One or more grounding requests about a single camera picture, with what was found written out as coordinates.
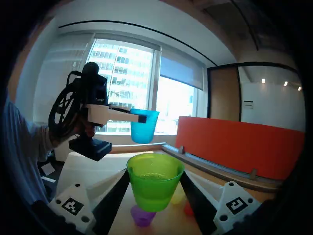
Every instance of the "purple cup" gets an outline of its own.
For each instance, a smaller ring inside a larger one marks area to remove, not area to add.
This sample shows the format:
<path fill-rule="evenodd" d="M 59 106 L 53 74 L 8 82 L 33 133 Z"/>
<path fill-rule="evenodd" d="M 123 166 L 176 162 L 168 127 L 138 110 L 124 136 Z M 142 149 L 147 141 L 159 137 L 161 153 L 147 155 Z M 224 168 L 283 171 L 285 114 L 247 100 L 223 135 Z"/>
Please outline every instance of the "purple cup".
<path fill-rule="evenodd" d="M 135 224 L 139 227 L 149 226 L 156 214 L 155 212 L 146 212 L 140 209 L 137 205 L 130 209 L 130 213 L 135 221 Z"/>

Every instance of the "orange panel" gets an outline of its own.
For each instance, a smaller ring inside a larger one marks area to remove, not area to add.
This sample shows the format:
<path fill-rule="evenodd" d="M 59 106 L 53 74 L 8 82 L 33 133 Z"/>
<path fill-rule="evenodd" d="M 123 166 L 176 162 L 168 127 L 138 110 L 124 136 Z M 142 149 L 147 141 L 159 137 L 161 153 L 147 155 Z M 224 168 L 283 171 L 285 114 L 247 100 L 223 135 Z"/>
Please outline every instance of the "orange panel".
<path fill-rule="evenodd" d="M 304 144 L 304 133 L 266 125 L 179 117 L 175 146 L 211 162 L 261 177 L 288 177 Z"/>

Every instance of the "light blue shirt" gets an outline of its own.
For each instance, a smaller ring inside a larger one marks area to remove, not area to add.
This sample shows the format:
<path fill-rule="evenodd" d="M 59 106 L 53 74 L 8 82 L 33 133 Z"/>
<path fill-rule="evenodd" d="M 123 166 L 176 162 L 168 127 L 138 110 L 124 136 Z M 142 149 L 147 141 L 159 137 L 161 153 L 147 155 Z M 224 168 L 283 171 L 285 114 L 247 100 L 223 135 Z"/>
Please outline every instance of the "light blue shirt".
<path fill-rule="evenodd" d="M 36 200 L 48 203 L 37 162 L 46 161 L 52 149 L 49 128 L 26 121 L 7 96 L 2 130 L 4 159 L 17 192 L 29 204 Z"/>

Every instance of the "person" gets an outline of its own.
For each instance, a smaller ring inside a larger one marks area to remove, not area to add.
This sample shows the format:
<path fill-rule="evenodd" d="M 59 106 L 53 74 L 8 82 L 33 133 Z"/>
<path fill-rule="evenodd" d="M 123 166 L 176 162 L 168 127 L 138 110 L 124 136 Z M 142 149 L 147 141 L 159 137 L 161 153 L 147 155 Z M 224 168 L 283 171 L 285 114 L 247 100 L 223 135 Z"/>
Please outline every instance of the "person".
<path fill-rule="evenodd" d="M 30 205 L 36 200 L 48 203 L 47 192 L 40 177 L 37 162 L 46 161 L 49 151 L 71 135 L 85 131 L 87 136 L 94 136 L 95 127 L 79 117 L 72 133 L 59 139 L 48 126 L 27 121 L 10 101 L 8 94 L 6 97 L 1 123 L 4 131 L 1 134 L 4 140 L 4 159 L 8 173 L 17 192 Z"/>

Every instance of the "blue cup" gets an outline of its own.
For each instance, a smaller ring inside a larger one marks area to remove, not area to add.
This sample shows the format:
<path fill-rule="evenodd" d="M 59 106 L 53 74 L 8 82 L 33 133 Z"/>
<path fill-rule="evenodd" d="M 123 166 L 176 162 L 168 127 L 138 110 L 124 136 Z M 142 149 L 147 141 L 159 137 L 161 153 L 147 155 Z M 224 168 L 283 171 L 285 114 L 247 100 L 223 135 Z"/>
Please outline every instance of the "blue cup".
<path fill-rule="evenodd" d="M 132 108 L 131 114 L 147 116 L 146 123 L 131 122 L 131 139 L 138 144 L 148 144 L 152 141 L 159 112 Z"/>

